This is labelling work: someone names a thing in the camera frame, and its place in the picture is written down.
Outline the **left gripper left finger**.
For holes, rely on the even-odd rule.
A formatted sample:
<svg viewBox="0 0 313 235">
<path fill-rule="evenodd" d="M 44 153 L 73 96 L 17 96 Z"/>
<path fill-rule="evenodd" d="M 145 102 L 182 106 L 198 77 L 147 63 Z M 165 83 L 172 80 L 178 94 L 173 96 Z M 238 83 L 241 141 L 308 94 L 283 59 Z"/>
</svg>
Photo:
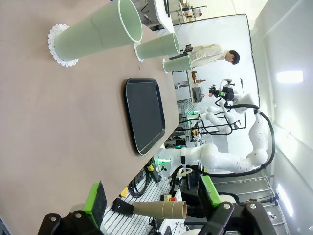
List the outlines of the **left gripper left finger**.
<svg viewBox="0 0 313 235">
<path fill-rule="evenodd" d="M 91 187 L 83 209 L 61 217 L 56 213 L 47 214 L 41 223 L 39 235 L 102 235 L 100 230 L 107 199 L 101 182 Z"/>
</svg>

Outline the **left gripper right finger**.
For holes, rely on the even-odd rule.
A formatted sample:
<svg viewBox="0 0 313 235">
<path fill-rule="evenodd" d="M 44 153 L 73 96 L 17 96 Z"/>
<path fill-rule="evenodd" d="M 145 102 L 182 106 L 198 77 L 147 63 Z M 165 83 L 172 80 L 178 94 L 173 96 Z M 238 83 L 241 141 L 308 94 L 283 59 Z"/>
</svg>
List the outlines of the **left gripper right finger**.
<svg viewBox="0 0 313 235">
<path fill-rule="evenodd" d="M 222 201 L 208 176 L 200 177 L 198 196 L 207 219 L 200 235 L 224 235 L 231 231 L 240 235 L 277 234 L 260 202 L 252 200 L 237 204 Z"/>
</svg>

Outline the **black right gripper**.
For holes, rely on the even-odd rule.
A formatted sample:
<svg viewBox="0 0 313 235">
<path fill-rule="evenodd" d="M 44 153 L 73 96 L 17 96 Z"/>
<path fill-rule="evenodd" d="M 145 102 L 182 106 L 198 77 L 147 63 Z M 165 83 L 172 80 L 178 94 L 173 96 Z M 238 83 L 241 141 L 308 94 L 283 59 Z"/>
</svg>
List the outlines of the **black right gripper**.
<svg viewBox="0 0 313 235">
<path fill-rule="evenodd" d="M 227 86 L 223 86 L 222 90 L 220 92 L 218 92 L 218 88 L 216 88 L 215 86 L 211 86 L 209 88 L 210 92 L 213 91 L 217 91 L 217 92 L 213 92 L 213 93 L 209 93 L 209 97 L 221 97 L 222 99 L 226 100 L 226 101 L 232 101 L 235 97 L 235 93 L 232 87 L 227 87 Z"/>
</svg>

